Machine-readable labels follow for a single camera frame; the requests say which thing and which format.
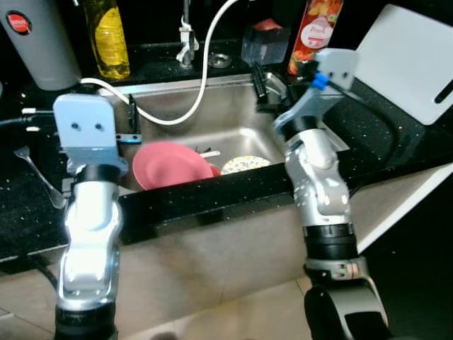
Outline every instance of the backsplash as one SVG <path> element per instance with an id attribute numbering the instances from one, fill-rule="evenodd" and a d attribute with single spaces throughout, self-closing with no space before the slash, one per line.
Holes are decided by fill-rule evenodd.
<path id="1" fill-rule="evenodd" d="M 178 44 L 183 0 L 160 1 L 159 8 L 153 1 L 117 2 L 128 46 Z M 86 33 L 83 10 L 81 7 L 74 7 L 71 0 L 58 0 L 58 3 L 82 71 L 89 73 L 94 69 L 95 62 Z M 204 40 L 212 17 L 223 3 L 224 0 L 192 0 L 190 22 L 198 40 Z M 368 1 L 364 7 L 363 0 L 345 0 L 330 46 L 355 49 L 387 3 L 389 1 Z M 451 0 L 396 0 L 392 3 L 453 24 Z M 255 0 L 250 2 L 250 6 L 247 1 L 240 1 L 225 13 L 217 26 L 214 39 L 240 40 L 247 22 L 257 21 L 267 15 L 279 17 L 280 20 L 284 20 L 282 16 L 286 16 L 285 24 L 292 23 L 293 31 L 297 31 L 303 7 L 304 0 Z M 2 28 L 0 46 L 0 80 L 12 84 L 28 80 L 30 75 Z"/>

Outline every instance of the speckled countertop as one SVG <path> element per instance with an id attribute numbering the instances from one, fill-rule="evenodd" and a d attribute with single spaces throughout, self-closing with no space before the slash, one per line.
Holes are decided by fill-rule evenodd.
<path id="1" fill-rule="evenodd" d="M 222 52 L 228 52 L 228 46 L 223 48 Z M 134 58 L 140 60 L 143 56 L 140 51 L 132 51 L 131 59 Z M 165 55 L 136 64 L 139 66 L 126 84 L 196 77 L 194 70 L 178 72 L 178 63 Z M 247 66 L 235 59 L 231 69 L 216 70 L 211 76 L 247 72 Z M 441 125 L 421 125 L 360 81 L 355 81 L 352 91 L 387 115 L 398 128 L 401 142 L 391 161 L 382 168 L 380 159 L 388 152 L 391 142 L 386 126 L 349 99 L 343 99 L 329 111 L 326 124 L 350 147 L 338 155 L 340 172 L 350 188 L 370 175 L 373 175 L 371 182 L 378 182 L 453 162 L 453 135 Z M 49 108 L 59 94 L 41 91 L 32 82 L 13 91 L 6 89 L 0 98 L 0 119 L 18 115 L 24 106 Z M 59 153 L 58 138 L 52 129 L 39 134 L 2 131 L 0 142 L 0 272 L 12 273 L 27 269 L 26 264 L 18 262 L 18 256 L 58 248 L 67 242 L 63 212 L 52 208 L 42 184 L 12 150 L 29 145 L 33 160 L 56 186 L 66 176 L 66 157 Z M 284 165 L 275 164 L 253 172 L 123 196 L 120 203 L 125 212 L 121 240 L 128 244 L 252 210 L 291 204 L 292 186 Z M 149 211 L 150 205 L 159 214 L 140 214 Z"/>

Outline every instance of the stainless steel sink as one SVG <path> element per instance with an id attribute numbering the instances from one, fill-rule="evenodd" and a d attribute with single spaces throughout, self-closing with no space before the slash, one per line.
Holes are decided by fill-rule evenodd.
<path id="1" fill-rule="evenodd" d="M 195 101 L 199 85 L 199 80 L 190 80 L 117 89 L 124 94 L 132 94 L 146 112 L 170 120 L 187 112 Z M 127 106 L 105 90 L 101 90 L 101 94 L 114 105 L 117 133 L 130 133 Z M 259 156 L 268 159 L 271 164 L 283 162 L 284 148 L 273 132 L 273 117 L 257 113 L 255 103 L 256 95 L 249 75 L 209 79 L 197 112 L 186 122 L 161 126 L 140 116 L 142 145 L 168 140 L 199 152 L 208 148 L 219 150 L 220 156 L 209 159 L 209 163 L 219 168 L 230 159 L 244 155 Z M 338 136 L 325 128 L 336 150 L 347 148 Z M 120 153 L 132 164 L 142 145 L 122 144 Z M 131 171 L 123 179 L 122 186 L 133 191 L 141 190 Z"/>

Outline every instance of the blue connector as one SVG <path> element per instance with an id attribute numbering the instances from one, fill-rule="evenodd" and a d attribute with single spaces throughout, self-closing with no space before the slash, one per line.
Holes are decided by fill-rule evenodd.
<path id="1" fill-rule="evenodd" d="M 318 72 L 315 74 L 314 80 L 311 82 L 311 85 L 323 91 L 327 87 L 329 81 L 330 79 L 327 76 Z"/>

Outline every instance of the faucet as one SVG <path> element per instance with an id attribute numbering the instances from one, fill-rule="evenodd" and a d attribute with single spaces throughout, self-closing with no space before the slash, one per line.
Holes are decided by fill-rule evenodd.
<path id="1" fill-rule="evenodd" d="M 183 67 L 190 67 L 195 51 L 200 48 L 195 32 L 189 24 L 189 5 L 190 0 L 184 0 L 183 16 L 181 17 L 181 27 L 179 28 L 183 49 L 176 56 L 176 59 Z"/>

